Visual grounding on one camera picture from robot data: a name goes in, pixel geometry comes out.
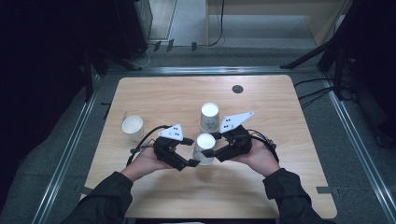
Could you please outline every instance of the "black jacket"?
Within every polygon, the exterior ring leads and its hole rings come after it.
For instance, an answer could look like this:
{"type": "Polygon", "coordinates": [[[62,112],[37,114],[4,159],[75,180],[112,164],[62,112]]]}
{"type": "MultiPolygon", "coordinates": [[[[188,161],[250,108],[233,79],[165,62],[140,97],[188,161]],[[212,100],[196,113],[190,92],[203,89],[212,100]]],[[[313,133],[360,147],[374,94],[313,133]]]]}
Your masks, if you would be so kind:
{"type": "MultiPolygon", "coordinates": [[[[275,199],[279,223],[332,223],[314,211],[311,199],[301,186],[300,177],[280,169],[263,181],[268,199],[275,199]]],[[[114,172],[82,199],[62,223],[121,223],[132,202],[133,182],[114,172]]]]}

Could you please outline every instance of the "black circular hole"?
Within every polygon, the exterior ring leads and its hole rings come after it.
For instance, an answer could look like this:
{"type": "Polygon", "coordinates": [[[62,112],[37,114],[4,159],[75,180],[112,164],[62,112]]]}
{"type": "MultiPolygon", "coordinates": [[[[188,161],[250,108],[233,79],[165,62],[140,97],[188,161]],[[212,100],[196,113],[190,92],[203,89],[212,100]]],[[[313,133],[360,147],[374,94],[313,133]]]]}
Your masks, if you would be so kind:
{"type": "Polygon", "coordinates": [[[244,88],[239,86],[239,85],[234,85],[233,86],[233,92],[235,93],[241,93],[242,91],[244,91],[244,88]]]}

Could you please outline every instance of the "white bracket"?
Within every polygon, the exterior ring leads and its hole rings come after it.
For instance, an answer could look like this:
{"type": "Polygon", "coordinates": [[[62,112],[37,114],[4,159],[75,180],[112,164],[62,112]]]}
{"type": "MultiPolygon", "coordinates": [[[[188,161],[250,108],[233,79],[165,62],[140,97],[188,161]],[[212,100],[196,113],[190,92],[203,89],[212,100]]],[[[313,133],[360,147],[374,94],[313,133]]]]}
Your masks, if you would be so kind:
{"type": "Polygon", "coordinates": [[[250,111],[250,112],[247,112],[244,114],[225,116],[223,119],[223,122],[221,123],[219,132],[227,133],[227,132],[237,128],[239,125],[243,124],[245,121],[250,119],[253,115],[254,115],[254,112],[250,111]]]}
{"type": "Polygon", "coordinates": [[[177,141],[183,141],[183,130],[181,129],[181,125],[177,124],[175,126],[172,126],[168,129],[165,129],[163,131],[161,131],[160,133],[158,133],[158,135],[160,137],[164,137],[164,138],[170,138],[170,139],[174,139],[177,141]]]}

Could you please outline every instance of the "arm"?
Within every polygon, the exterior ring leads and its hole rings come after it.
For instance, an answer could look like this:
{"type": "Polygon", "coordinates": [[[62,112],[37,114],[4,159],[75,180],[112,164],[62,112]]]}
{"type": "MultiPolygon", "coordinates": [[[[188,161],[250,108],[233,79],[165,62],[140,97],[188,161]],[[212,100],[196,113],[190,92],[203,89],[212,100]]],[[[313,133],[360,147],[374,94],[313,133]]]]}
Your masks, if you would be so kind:
{"type": "Polygon", "coordinates": [[[300,177],[281,169],[272,153],[263,143],[252,139],[248,154],[233,161],[242,162],[266,177],[262,182],[268,199],[275,199],[279,209],[279,222],[286,223],[331,223],[322,220],[311,205],[311,198],[301,186],[300,177]]]}
{"type": "Polygon", "coordinates": [[[62,223],[120,223],[132,202],[134,182],[157,170],[170,169],[158,161],[152,147],[144,149],[120,173],[114,172],[83,198],[62,223]]]}

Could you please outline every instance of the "wooden desk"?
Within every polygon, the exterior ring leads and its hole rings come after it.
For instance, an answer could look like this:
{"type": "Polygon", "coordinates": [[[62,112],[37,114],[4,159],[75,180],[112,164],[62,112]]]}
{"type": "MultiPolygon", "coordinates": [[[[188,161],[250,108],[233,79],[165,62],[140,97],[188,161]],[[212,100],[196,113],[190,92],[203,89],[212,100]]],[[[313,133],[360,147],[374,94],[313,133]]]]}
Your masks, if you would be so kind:
{"type": "MultiPolygon", "coordinates": [[[[349,0],[227,0],[224,15],[303,15],[318,46],[326,41],[349,0]]],[[[222,0],[206,0],[206,44],[210,15],[221,15],[222,0]]]]}
{"type": "MultiPolygon", "coordinates": [[[[246,123],[274,140],[280,165],[298,174],[322,217],[335,217],[331,194],[318,194],[327,187],[318,155],[303,111],[288,76],[252,77],[128,77],[120,81],[109,111],[86,187],[120,171],[135,143],[120,126],[126,116],[137,115],[146,132],[167,124],[180,123],[186,137],[199,134],[201,106],[219,105],[220,117],[248,112],[255,115],[246,123]],[[234,85],[244,88],[233,93],[234,85]]],[[[217,146],[223,146],[220,140],[217,146]]],[[[191,147],[177,147],[186,159],[191,147]]],[[[208,166],[159,171],[136,181],[134,201],[127,217],[153,218],[263,218],[278,217],[275,201],[266,198],[262,176],[246,165],[215,160],[208,166]]]]}

